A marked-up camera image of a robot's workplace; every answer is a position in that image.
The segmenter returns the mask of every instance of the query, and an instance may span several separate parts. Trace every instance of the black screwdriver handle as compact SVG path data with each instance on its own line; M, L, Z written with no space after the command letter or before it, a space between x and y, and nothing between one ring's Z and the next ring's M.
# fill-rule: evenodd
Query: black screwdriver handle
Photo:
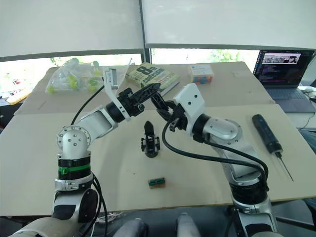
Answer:
M254 115L252 117L252 122L257 129L263 143L268 149L269 153L281 153L283 151L281 144L278 142L277 138L269 128L267 122L262 117L262 115Z

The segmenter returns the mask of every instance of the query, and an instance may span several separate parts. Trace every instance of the screwdriver shaft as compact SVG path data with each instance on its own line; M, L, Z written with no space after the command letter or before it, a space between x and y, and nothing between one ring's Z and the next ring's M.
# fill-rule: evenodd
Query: screwdriver shaft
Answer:
M291 177L291 180L294 182L294 180L293 180L293 178L292 178L292 175L290 174L290 172L289 172L288 169L286 168L286 165L285 165L284 162L283 162L283 159L282 159L281 157L279 157L279 159L282 161L282 164L283 164L284 168L286 169L288 175Z

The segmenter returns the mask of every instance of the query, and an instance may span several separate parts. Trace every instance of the black cable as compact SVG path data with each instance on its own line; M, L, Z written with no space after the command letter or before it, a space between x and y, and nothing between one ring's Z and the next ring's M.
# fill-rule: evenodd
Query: black cable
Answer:
M244 152L241 152L241 151L238 151L236 149L233 149L233 148L230 148L230 147L226 147L226 146L223 146L223 145L219 145L219 144L216 144L216 143L213 143L213 142L208 142L206 140L203 141L203 143L205 144L208 144L210 146L213 146L213 147L217 147L217 148L220 148L220 149L223 149L223 150L226 150L226 151L229 151L229 152L232 152L232 153L235 153L237 155L240 155L242 157L245 157L245 158L248 158L250 160L253 160L259 164L262 165L264 171L265 171L265 174L266 174L266 179L268 178L268 175L269 175L269 169L267 167L267 165L260 159L256 158L256 157L253 157L251 155L248 155L247 153L244 153Z
M84 107L104 88L104 85L100 87L100 89L98 89L89 99L87 99L87 101L81 106L81 108L78 110L78 112L76 113L76 115L74 116L71 125L74 125L77 117L79 116L79 114L81 113L81 111L84 109Z
M311 100L311 97L310 97L309 93L313 93L313 92L314 92L314 91L310 91L310 92L302 91L302 93L308 97L308 99L309 99L309 101L310 101L310 103L311 103L312 106L313 106L313 103L312 103L312 100ZM306 123L303 127L300 127L300 128L297 128L297 129L298 129L299 131L302 130L302 129L304 129L304 128L309 124L311 118L314 117L314 116L315 116L315 112L313 113L312 116L310 116L310 117L308 118L307 123Z
M99 203L98 203L98 210L97 213L95 214L93 220L91 221L89 227L83 232L81 237L85 237L86 234L91 230L92 226L94 225L95 221L97 220L99 214L100 214L100 210L101 210L101 199L99 197Z
M156 109L156 111L166 121L169 121L169 119L171 118L171 114L166 110Z
M162 130L162 142L164 143L164 145L166 147L168 147L173 152L178 153L178 154L183 155L183 156L186 156L186 157L192 157L192 158L201 159L201 160L208 160L208 161L215 161L215 162L229 163L229 164L239 164L239 165L253 167L253 168L257 169L261 173L262 181L264 182L264 185L266 186L266 189L269 190L265 172L258 165L255 165L255 164L252 164L252 163L249 163L249 162L245 162L245 161L241 161L241 160L226 159L226 158L219 158L219 157L212 157L212 156L205 156L205 155L189 153L189 152L185 152L185 151L182 151L180 149L177 149L177 148L173 147L172 145L170 145L167 142L166 136L165 136L167 128L168 128L169 125L170 125L170 121L168 121L166 123L166 125L164 126L164 128Z
M227 223L224 237L228 237L229 230L230 230L230 228L231 228L231 226L232 226L232 223L233 223L233 216L231 216L229 222Z
M101 186L100 186L100 182L99 180L97 179L97 177L95 175L93 175L94 177L94 180L97 184L97 187L95 187L99 193L99 196L100 196L100 200L101 200L101 203L103 205L103 209L104 209L104 218L105 218L105 227L104 227L104 237L107 236L107 232L108 232L108 211L107 211L107 206L105 205L105 201L104 201L104 198L102 196L102 191L101 191Z

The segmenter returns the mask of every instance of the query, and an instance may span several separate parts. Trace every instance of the plastic bag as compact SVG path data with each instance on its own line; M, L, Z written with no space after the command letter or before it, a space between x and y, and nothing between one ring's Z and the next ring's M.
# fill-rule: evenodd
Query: plastic bag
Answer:
M102 85L102 67L97 61L82 63L77 58L72 58L54 72L46 87L46 93L71 91L93 93Z

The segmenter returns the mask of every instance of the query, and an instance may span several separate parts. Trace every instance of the robotic arm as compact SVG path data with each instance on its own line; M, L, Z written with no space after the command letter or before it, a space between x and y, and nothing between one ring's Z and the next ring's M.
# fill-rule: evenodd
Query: robotic arm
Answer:
M114 97L106 91L112 102L82 117L76 124L64 127L57 136L62 153L58 154L58 178L55 180L55 196L52 217L41 218L17 231L14 236L68 237L95 216L98 195L91 189L93 174L90 170L90 144L97 138L117 128L124 119L130 120L144 111L142 104L151 99L158 113L168 121L170 130L184 129L196 141L229 146L231 151L216 148L222 158L247 161L252 167L223 163L232 190L235 205L233 215L239 236L250 237L258 232L277 231L267 196L266 177L256 169L257 162L249 161L232 152L243 151L253 157L256 152L242 136L241 127L234 121L205 115L205 102L195 84L185 86L176 103L165 102L157 93L160 84L151 84L132 93L128 88Z

